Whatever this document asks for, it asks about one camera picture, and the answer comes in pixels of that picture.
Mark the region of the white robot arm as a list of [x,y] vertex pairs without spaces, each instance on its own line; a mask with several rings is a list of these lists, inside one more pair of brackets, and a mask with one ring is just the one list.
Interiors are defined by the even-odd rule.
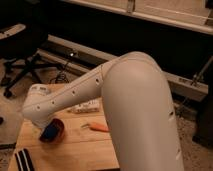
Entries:
[[53,114],[101,98],[121,171],[184,171],[171,90],[157,62],[130,52],[52,92],[30,87],[22,115],[44,129]]

